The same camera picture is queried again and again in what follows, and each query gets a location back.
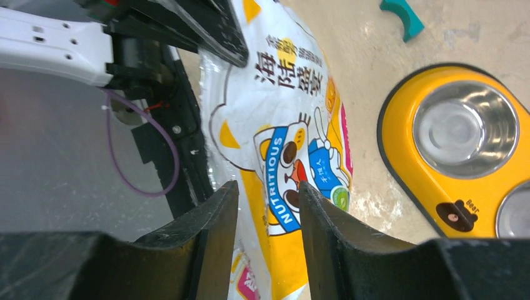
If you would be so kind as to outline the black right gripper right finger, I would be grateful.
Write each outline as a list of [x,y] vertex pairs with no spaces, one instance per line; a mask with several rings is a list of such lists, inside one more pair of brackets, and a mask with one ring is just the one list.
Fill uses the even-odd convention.
[[304,253],[313,299],[528,299],[527,239],[388,236],[300,186]]

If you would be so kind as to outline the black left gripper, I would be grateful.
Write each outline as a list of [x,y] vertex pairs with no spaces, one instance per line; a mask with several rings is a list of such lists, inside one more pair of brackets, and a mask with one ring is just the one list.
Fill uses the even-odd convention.
[[147,108],[169,135],[166,141],[153,125],[132,135],[144,163],[153,163],[166,187],[174,175],[171,147],[177,150],[176,185],[166,194],[177,218],[213,194],[207,175],[204,135],[198,101],[178,56],[205,49],[240,68],[249,50],[230,1],[79,1],[89,16],[107,25],[114,61],[108,88],[127,99],[145,99]]

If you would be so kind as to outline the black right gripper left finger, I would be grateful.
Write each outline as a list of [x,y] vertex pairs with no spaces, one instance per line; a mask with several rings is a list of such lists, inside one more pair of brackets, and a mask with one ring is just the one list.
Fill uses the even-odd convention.
[[226,299],[239,189],[228,181],[126,242],[103,232],[1,235],[2,299]]

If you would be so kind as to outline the white yellow pet food bag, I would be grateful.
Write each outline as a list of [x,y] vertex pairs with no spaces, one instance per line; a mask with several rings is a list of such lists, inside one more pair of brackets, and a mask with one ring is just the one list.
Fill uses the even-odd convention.
[[316,38],[278,1],[233,1],[249,59],[202,50],[201,117],[209,172],[239,186],[229,299],[297,299],[308,283],[300,184],[349,209],[346,113]]

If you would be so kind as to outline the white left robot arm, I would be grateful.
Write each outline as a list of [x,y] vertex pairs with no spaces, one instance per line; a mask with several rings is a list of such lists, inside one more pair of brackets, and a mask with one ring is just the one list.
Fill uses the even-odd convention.
[[244,67],[249,51],[230,1],[79,1],[89,22],[1,8],[1,67],[51,74],[124,96],[153,125],[133,130],[174,217],[213,194],[198,100],[178,49]]

